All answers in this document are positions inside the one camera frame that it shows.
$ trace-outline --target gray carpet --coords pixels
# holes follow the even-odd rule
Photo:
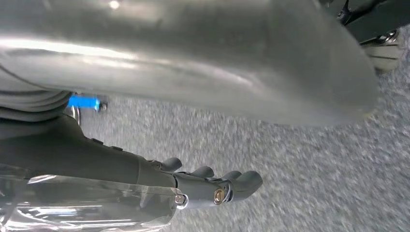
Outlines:
[[[380,77],[378,112],[350,126],[268,124],[181,105],[109,97],[83,113],[87,136],[147,159],[179,157],[257,170],[264,185],[248,200],[182,211],[170,232],[410,231],[410,53]]]

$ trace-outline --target hex bolt head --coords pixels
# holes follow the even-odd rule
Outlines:
[[[175,203],[183,204],[185,201],[185,197],[183,195],[176,195],[175,196]]]

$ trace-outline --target bolt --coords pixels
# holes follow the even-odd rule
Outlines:
[[[223,199],[225,199],[225,191],[219,188],[214,192],[214,203],[221,204]]]
[[[176,195],[175,196],[175,203],[183,204],[185,201],[185,197],[183,195]]]

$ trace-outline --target blue part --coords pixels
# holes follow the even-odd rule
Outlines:
[[[94,109],[98,111],[100,109],[101,101],[96,97],[83,97],[73,95],[68,101],[67,107],[77,107],[80,109]]]

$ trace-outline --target floor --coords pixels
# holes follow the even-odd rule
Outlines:
[[[408,39],[410,29],[404,33]],[[281,126],[110,96],[108,111],[83,113],[83,130],[147,159],[178,157],[186,171],[208,165],[218,175],[263,176],[246,201],[182,211],[164,231],[410,231],[408,51],[398,69],[380,76],[380,88],[377,113],[350,126]]]

